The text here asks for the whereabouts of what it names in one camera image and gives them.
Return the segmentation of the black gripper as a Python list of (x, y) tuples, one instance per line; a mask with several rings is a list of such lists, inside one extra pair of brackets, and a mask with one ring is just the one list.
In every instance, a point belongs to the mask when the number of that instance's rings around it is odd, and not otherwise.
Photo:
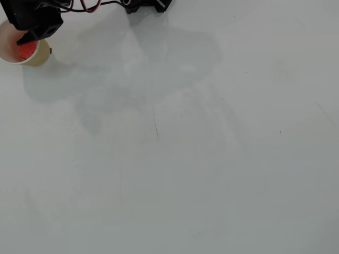
[[(37, 1), (34, 6), (34, 15), (42, 16), (47, 14), (48, 11), (53, 13), (67, 13), (73, 8), (73, 1)], [(33, 30), (26, 32), (22, 38), (18, 39), (16, 44), (22, 46), (31, 42), (39, 41), (39, 37), (36, 36)]]

